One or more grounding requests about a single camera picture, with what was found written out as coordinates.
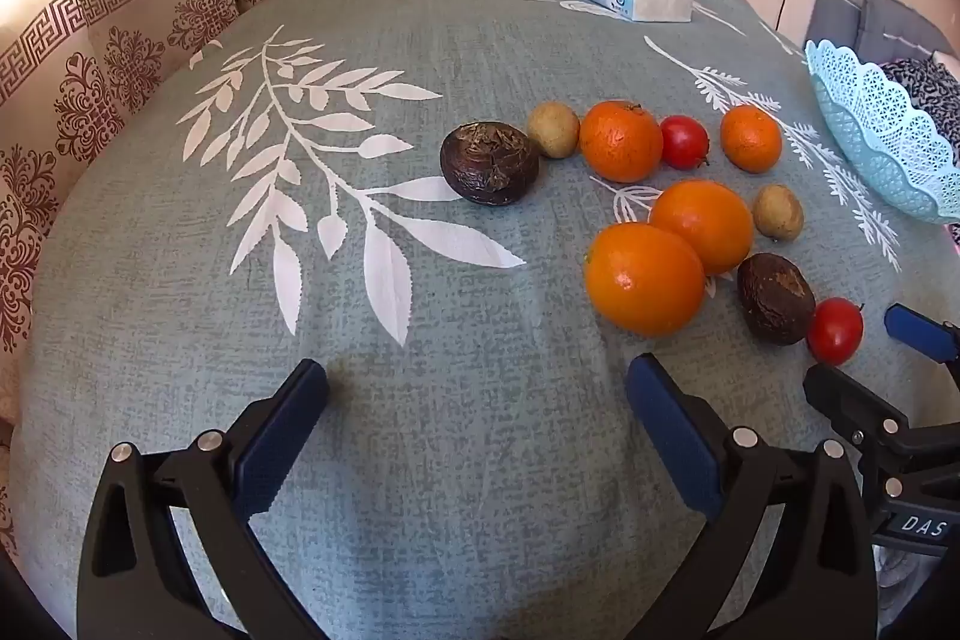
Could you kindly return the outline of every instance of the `gray cushion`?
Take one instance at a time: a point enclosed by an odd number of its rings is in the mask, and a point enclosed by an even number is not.
[[[929,58],[938,49],[953,52],[947,37],[915,9],[897,0],[863,0],[855,50],[864,63]]]
[[[837,47],[856,45],[860,30],[860,7],[852,0],[817,0],[806,29],[806,39],[819,44],[828,39]]]

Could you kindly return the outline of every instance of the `cushion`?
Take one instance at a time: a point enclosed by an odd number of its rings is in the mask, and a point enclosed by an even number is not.
[[[806,39],[819,44],[828,39],[837,47],[856,45],[860,30],[860,7],[851,0],[817,0],[806,29]]]
[[[938,50],[933,53],[933,60],[949,71],[953,75],[953,79],[960,82],[960,58]]]
[[[889,63],[901,58],[929,58],[936,50],[952,53],[947,37],[897,0],[863,0],[857,57],[864,63]]]
[[[953,145],[954,165],[960,166],[960,82],[933,59],[907,58],[880,68],[906,88],[917,109],[933,118],[937,131]]]

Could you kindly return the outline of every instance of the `fruit basket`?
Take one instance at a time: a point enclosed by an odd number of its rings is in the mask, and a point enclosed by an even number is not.
[[[927,223],[960,221],[953,148],[906,90],[848,47],[806,43],[806,61],[830,133],[884,201]]]

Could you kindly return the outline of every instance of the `blue gripper pad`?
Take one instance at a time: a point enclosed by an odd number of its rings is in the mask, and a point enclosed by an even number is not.
[[[713,520],[723,509],[721,465],[690,418],[688,406],[706,402],[685,396],[650,354],[637,356],[627,370],[627,399],[656,453],[670,473],[683,504]]]
[[[271,399],[254,402],[241,414],[238,424],[245,422],[248,413],[253,414],[256,432],[233,468],[233,510],[237,517],[248,520],[270,509],[317,425],[328,394],[323,367],[304,359]],[[258,405],[270,410],[262,420],[255,418]]]
[[[923,353],[935,362],[957,359],[957,346],[952,333],[943,324],[905,307],[894,304],[883,316],[888,335]]]

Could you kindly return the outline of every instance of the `metal screw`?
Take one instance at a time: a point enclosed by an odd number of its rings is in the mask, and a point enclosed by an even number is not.
[[[760,442],[760,438],[753,429],[741,426],[733,430],[733,441],[741,448],[752,448]]]
[[[224,436],[220,434],[220,432],[217,432],[216,429],[212,429],[209,432],[204,432],[197,439],[197,447],[206,453],[217,450],[217,448],[223,444]]]
[[[824,453],[826,453],[829,458],[843,458],[843,445],[835,439],[827,439],[824,441]]]
[[[114,445],[113,450],[110,451],[110,458],[118,464],[131,458],[131,456],[133,456],[133,445],[128,442],[121,442],[119,445]]]

